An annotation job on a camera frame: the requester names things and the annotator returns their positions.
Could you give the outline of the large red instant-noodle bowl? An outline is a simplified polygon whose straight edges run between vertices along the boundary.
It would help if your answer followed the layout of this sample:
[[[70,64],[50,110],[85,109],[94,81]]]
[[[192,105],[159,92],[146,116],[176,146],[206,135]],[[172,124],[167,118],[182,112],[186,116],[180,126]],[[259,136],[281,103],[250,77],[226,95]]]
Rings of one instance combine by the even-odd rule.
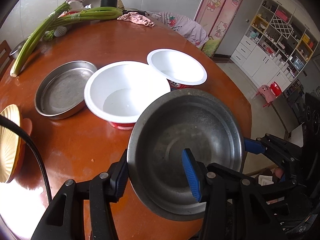
[[[167,79],[148,64],[120,61],[101,67],[89,78],[84,100],[94,115],[128,131],[151,103],[168,92]]]

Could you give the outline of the pink Hello Kitty curtain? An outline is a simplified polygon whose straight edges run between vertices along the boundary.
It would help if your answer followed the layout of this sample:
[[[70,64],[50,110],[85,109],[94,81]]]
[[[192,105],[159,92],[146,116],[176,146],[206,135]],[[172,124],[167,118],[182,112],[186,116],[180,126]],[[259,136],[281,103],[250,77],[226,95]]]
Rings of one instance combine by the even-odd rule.
[[[242,0],[202,0],[195,21],[206,31],[208,41],[200,46],[209,57],[213,57]]]

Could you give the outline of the pink kids stool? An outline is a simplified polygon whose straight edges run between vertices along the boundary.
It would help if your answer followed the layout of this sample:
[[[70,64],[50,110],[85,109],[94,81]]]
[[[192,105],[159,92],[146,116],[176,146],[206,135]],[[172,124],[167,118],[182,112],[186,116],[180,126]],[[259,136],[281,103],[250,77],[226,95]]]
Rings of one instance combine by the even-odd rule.
[[[274,100],[276,100],[276,96],[268,85],[262,85],[259,87],[256,95],[262,95],[265,98],[266,103],[263,107],[268,107]]]

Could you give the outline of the steel pan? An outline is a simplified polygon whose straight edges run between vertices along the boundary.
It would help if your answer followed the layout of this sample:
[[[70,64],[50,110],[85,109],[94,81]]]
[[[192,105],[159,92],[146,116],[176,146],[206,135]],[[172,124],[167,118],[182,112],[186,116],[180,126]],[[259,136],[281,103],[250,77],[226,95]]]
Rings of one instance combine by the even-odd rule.
[[[67,62],[55,68],[36,91],[35,109],[53,120],[78,113],[85,106],[85,85],[96,71],[96,66],[87,61]]]

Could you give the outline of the white foam net fruit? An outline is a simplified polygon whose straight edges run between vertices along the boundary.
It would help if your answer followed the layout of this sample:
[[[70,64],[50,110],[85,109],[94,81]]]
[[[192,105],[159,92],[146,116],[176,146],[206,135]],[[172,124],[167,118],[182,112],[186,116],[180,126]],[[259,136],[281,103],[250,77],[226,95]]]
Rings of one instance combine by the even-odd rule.
[[[54,30],[54,36],[55,37],[62,37],[64,36],[68,31],[68,28],[65,26],[58,26],[55,30]]]

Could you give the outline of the steel bowl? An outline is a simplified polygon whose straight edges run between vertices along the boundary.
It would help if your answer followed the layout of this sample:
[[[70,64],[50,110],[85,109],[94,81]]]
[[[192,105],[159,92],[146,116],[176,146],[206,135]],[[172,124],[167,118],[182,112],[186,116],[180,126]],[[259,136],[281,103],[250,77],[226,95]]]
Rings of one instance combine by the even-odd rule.
[[[27,38],[22,42],[20,42],[14,49],[12,49],[9,56],[12,57],[13,59],[17,59],[20,53],[20,50],[22,49],[26,41],[27,41]]]
[[[239,171],[244,153],[240,127],[229,108],[198,89],[169,92],[136,122],[127,147],[131,185],[153,213],[169,220],[196,220],[206,205],[191,190],[188,153],[196,161]]]

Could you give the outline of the brown wooden chair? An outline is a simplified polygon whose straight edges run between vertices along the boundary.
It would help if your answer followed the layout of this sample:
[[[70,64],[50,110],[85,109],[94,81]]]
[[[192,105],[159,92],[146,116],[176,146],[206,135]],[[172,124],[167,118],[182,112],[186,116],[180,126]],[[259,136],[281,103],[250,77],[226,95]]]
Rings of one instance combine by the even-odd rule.
[[[3,75],[7,71],[8,67],[11,65],[12,61],[14,60],[12,56],[10,56],[11,49],[6,40],[2,41],[0,45],[0,80],[2,79]]]

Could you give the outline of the pink crumpled cloth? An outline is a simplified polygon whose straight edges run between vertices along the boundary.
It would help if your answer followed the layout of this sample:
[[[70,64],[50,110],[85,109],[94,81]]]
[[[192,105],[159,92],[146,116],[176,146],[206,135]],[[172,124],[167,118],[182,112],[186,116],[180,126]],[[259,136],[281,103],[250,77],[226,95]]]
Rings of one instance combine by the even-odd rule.
[[[123,14],[117,18],[120,21],[129,21],[134,24],[143,25],[146,27],[153,27],[155,25],[152,20],[148,19],[147,17],[139,14],[138,12],[128,12]]]

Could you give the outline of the white shelf cabinet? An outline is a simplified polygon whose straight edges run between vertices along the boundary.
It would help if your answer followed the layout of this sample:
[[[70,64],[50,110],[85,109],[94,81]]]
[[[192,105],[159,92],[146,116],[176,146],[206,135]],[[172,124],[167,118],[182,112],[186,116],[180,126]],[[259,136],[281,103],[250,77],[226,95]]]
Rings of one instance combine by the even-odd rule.
[[[296,81],[319,44],[319,30],[294,0],[262,0],[231,55],[256,87]]]

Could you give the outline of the celery stalk front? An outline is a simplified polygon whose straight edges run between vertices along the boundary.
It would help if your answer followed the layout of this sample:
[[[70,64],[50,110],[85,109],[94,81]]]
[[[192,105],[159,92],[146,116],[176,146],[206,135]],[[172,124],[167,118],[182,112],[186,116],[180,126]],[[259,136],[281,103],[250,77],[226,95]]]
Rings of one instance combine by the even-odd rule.
[[[11,77],[18,77],[28,57],[31,55],[40,39],[43,37],[44,33],[63,12],[68,11],[69,9],[70,5],[67,2],[63,2],[32,32],[32,34],[24,43],[23,47],[20,49],[20,52],[11,67]]]

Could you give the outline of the small red instant-noodle bowl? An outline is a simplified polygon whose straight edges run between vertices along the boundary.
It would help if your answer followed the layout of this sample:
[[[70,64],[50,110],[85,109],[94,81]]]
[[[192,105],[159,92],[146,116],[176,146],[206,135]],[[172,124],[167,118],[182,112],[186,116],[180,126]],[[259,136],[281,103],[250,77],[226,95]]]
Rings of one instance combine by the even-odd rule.
[[[207,80],[202,64],[192,56],[173,49],[156,49],[148,53],[147,63],[160,72],[172,90],[191,88]]]

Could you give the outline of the lilac garment on chair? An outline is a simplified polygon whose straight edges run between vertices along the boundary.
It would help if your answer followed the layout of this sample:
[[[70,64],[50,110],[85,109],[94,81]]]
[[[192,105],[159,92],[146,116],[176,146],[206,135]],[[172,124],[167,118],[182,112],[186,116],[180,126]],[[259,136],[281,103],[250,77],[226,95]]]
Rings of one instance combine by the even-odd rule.
[[[204,28],[187,16],[166,11],[149,12],[149,15],[183,36],[197,48],[202,47],[209,40]]]

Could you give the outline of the black induction cooker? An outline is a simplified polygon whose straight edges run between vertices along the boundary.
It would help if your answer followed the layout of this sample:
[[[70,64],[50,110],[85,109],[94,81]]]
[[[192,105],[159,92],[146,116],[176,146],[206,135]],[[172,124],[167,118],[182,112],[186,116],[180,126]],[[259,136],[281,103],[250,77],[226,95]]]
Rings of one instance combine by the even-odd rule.
[[[308,144],[319,143],[319,98],[310,93],[305,94],[306,139]]]

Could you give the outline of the red kids stool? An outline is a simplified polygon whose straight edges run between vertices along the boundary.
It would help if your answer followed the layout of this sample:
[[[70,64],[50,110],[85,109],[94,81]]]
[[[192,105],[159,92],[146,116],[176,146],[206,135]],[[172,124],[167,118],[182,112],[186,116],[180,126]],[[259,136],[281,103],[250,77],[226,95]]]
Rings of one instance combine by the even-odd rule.
[[[276,98],[282,93],[281,87],[276,83],[276,81],[270,84],[270,90]]]

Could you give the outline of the orange bear-shaped plate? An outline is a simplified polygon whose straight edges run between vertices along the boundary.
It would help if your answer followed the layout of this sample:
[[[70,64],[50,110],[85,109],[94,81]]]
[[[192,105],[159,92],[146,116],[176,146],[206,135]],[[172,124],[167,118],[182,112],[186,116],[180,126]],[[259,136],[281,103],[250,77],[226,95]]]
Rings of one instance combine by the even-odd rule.
[[[27,133],[27,135],[31,135],[33,129],[31,120],[29,118],[23,118],[21,121],[21,128]],[[23,164],[26,142],[22,138],[19,138],[19,140],[20,142],[15,155],[14,165],[6,183],[10,183],[19,174]]]

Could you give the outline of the yellow shell-shaped plate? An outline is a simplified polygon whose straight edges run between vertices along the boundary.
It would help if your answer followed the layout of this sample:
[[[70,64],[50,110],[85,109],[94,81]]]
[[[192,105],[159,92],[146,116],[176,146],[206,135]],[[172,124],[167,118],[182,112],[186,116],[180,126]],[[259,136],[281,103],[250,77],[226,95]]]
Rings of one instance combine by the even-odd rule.
[[[22,116],[17,105],[11,104],[1,111],[1,116],[21,127]],[[1,126],[1,183],[10,183],[23,162],[22,139],[10,129]]]

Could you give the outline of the steel bowl at table back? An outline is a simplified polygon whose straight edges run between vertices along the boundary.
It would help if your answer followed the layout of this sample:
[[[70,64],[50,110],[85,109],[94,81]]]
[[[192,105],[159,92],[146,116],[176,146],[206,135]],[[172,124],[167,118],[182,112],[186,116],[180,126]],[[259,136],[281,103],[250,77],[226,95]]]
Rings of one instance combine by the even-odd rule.
[[[12,49],[9,56],[12,57],[13,59],[17,59],[20,53],[20,50],[22,49],[26,41],[27,41],[27,38],[22,42],[20,42],[14,49]]]

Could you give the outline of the celery bunch back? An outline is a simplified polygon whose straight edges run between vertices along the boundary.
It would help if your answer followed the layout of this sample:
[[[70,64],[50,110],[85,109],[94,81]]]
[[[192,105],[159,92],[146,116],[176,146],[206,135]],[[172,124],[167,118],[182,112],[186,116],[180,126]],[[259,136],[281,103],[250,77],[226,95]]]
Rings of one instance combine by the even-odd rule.
[[[116,7],[97,7],[92,9],[81,10],[80,12],[67,13],[57,18],[48,28],[56,29],[59,26],[69,26],[85,21],[104,21],[114,20],[120,17],[123,11]]]

